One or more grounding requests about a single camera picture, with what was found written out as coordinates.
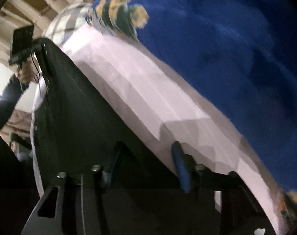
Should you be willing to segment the person's left hand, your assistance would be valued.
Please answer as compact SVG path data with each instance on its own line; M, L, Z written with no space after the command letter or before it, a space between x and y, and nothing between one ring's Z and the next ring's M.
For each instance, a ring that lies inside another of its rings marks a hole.
M16 77L23 84L29 84L30 82L38 83L39 78L33 68L31 61L23 62L16 72Z

